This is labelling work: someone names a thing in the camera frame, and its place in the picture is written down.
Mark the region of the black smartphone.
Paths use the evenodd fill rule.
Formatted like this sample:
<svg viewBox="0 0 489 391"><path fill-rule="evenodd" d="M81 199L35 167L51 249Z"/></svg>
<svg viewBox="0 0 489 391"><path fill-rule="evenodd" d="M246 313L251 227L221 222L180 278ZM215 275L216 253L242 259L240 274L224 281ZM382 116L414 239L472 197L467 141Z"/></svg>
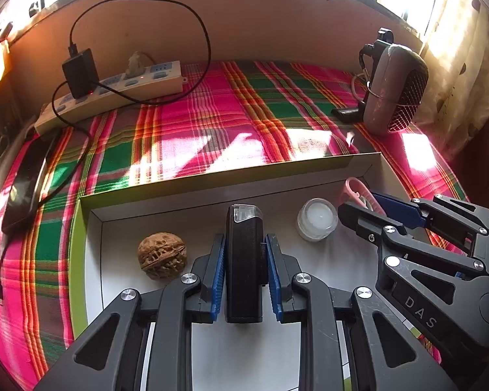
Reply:
<svg viewBox="0 0 489 391"><path fill-rule="evenodd" d="M8 237L25 230L37 212L37 205L49 159L61 136L60 131L36 138L28 147L11 186L1 231Z"/></svg>

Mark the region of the black rectangular device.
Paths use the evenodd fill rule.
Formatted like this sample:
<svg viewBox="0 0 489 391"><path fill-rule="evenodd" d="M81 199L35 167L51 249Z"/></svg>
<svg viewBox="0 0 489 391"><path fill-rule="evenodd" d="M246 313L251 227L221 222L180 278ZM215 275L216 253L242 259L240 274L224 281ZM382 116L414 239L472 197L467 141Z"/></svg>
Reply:
<svg viewBox="0 0 489 391"><path fill-rule="evenodd" d="M262 211L255 205L231 205L225 238L226 320L260 323L262 287L268 280Z"/></svg>

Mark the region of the grey portable fan heater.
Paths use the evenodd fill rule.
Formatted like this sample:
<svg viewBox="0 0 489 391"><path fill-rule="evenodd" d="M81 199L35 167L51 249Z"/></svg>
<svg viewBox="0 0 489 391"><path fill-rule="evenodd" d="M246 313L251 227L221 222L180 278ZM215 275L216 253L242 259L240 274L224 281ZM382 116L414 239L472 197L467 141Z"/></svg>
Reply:
<svg viewBox="0 0 489 391"><path fill-rule="evenodd" d="M393 32L380 28L374 43L363 47L373 67L364 100L363 122L374 135L406 129L421 104L428 68L409 47L394 42Z"/></svg>

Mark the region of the plaid pink green bedspread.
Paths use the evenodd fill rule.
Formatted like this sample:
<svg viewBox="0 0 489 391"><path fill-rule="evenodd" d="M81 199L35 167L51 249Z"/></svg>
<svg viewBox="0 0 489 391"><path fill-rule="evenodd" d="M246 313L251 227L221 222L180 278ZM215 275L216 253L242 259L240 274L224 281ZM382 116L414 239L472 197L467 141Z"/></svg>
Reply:
<svg viewBox="0 0 489 391"><path fill-rule="evenodd" d="M350 153L382 153L409 196L466 193L411 126L377 138L342 123L363 85L349 72L281 62L186 65L191 93L154 108L116 109L65 129L43 182L48 202L28 231L0 248L0 361L23 390L73 340L69 234L83 196L211 171Z"/></svg>

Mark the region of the pink white clip holder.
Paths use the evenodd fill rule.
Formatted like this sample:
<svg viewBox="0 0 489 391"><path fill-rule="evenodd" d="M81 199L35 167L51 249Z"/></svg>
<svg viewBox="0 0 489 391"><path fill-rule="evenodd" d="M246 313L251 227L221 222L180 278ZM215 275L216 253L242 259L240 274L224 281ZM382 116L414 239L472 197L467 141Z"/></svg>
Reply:
<svg viewBox="0 0 489 391"><path fill-rule="evenodd" d="M339 203L352 202L358 206L366 208L376 214L385 215L385 211L372 195L370 190L359 179L350 177L344 182Z"/></svg>

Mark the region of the white plug in strip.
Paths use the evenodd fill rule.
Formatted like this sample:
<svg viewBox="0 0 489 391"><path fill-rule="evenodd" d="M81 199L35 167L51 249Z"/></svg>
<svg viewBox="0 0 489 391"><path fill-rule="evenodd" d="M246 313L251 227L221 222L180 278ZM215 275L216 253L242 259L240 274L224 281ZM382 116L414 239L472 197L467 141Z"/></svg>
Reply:
<svg viewBox="0 0 489 391"><path fill-rule="evenodd" d="M128 66L125 71L125 78L131 79L141 76L145 73L144 60L147 59L151 62L151 65L155 64L155 60L152 56L144 51L135 51L128 61Z"/></svg>

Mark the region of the black charger adapter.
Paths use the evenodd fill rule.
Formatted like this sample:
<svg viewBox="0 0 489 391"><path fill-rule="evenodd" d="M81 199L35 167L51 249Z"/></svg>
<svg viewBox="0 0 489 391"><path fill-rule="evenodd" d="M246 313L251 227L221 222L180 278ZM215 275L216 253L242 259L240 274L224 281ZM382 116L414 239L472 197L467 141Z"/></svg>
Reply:
<svg viewBox="0 0 489 391"><path fill-rule="evenodd" d="M79 100L96 89L99 75L91 49L78 52L62 64L62 71L73 98Z"/></svg>

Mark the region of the small black usb stick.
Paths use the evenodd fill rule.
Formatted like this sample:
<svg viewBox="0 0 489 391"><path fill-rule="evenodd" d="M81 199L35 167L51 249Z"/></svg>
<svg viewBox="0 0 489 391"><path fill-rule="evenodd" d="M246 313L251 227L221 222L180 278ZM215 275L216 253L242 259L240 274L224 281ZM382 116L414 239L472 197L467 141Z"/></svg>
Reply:
<svg viewBox="0 0 489 391"><path fill-rule="evenodd" d="M343 123L358 123L363 120L364 110L359 107L334 109L331 114Z"/></svg>

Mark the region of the green white cardboard tray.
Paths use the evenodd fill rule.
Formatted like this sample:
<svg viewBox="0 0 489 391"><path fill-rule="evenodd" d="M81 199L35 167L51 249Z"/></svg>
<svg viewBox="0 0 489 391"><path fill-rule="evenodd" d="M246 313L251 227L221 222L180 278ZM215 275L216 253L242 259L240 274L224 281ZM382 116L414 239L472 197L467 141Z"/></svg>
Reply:
<svg viewBox="0 0 489 391"><path fill-rule="evenodd" d="M230 207L254 205L264 232L276 235L283 253L303 271L338 290L375 285L375 246L343 225L318 242L304 240L298 214L311 199L338 205L348 178L402 200L412 198L380 153L206 173L125 189L88 193L77 202L69 248L72 328L79 335L122 290L159 290L139 265L140 242L170 232L185 242L187 260L209 253L229 231ZM259 323L229 323L220 313L191 332L192 379L197 390L294 390L299 380L300 326L274 316L268 293Z"/></svg>

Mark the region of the white round cream jar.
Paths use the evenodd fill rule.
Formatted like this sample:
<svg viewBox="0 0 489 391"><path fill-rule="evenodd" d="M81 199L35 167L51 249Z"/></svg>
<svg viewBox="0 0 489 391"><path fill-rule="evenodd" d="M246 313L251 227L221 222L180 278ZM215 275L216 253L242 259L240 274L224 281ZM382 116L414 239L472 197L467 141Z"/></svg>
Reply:
<svg viewBox="0 0 489 391"><path fill-rule="evenodd" d="M306 241L319 242L326 239L337 225L337 210L326 199L309 199L298 212L298 233Z"/></svg>

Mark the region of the cream patterned curtain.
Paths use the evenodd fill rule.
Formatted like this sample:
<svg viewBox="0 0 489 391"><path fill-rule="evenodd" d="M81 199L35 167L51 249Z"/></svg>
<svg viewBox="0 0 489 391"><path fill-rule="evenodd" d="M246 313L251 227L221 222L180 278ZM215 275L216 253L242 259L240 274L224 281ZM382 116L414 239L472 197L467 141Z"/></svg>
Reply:
<svg viewBox="0 0 489 391"><path fill-rule="evenodd" d="M489 119L487 6L436 0L420 56L429 78L414 123L451 160Z"/></svg>

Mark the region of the brown walnut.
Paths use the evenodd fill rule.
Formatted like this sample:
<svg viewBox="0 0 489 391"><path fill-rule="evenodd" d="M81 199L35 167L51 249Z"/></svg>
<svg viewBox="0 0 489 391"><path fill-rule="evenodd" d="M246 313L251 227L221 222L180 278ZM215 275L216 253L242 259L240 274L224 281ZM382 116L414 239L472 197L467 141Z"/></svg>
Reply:
<svg viewBox="0 0 489 391"><path fill-rule="evenodd" d="M187 265L187 249L179 236L157 232L144 238L138 247L140 269L151 279L177 277Z"/></svg>

